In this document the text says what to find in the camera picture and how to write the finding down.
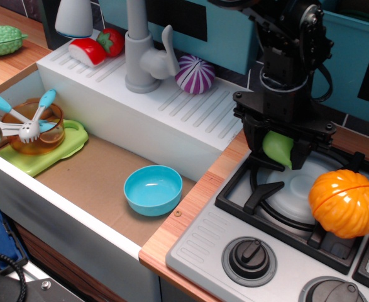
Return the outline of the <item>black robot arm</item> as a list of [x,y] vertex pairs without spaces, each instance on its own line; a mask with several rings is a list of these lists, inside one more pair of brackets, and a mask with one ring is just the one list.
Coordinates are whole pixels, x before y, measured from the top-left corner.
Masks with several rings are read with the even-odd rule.
[[239,11],[254,22],[263,67],[262,92],[235,92],[234,115],[241,119],[251,157],[276,171],[285,164],[269,159],[263,151],[268,133],[292,139],[290,168],[301,169],[310,153],[329,149],[335,125],[316,109],[327,100],[329,87],[312,97],[314,73],[319,70],[332,83],[324,66],[334,43],[326,37],[324,12],[319,1],[213,1],[223,9]]

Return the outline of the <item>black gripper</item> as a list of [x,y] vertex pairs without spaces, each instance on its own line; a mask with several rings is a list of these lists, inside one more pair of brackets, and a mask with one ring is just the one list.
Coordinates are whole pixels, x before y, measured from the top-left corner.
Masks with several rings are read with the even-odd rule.
[[311,96],[310,73],[294,87],[281,86],[264,73],[260,74],[262,92],[235,92],[234,115],[241,119],[249,149],[260,152],[268,131],[295,140],[290,151],[292,170],[300,170],[314,146],[330,146],[335,125],[323,117]]

